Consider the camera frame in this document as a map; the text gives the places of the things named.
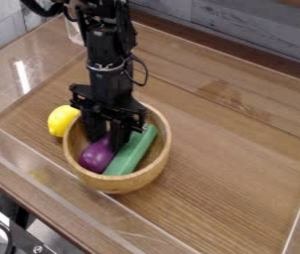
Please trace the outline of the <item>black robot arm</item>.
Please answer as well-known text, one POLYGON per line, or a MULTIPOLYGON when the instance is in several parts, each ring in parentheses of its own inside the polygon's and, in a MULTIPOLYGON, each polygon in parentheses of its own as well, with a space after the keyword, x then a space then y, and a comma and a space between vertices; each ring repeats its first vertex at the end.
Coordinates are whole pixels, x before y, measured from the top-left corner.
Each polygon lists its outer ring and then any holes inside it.
POLYGON ((20 0, 43 17, 64 15, 78 24, 86 47, 88 84, 72 84, 71 106, 80 111, 87 139, 108 138, 108 149, 121 150, 134 131, 146 124, 147 108, 133 96, 133 88, 143 86, 134 79, 133 54, 137 31, 133 26, 129 0, 51 0, 43 8, 36 0, 20 0))

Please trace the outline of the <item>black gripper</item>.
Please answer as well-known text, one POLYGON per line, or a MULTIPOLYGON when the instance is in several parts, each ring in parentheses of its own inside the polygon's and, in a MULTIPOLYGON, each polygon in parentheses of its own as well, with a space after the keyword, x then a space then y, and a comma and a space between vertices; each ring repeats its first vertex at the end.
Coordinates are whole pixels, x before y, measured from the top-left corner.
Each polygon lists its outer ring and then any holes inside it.
POLYGON ((80 110, 87 139, 96 142, 106 134, 110 122, 108 146, 117 153, 129 142, 131 130, 141 132, 147 109, 133 96, 133 59, 119 64, 86 64, 90 84, 74 83, 71 106, 80 110))

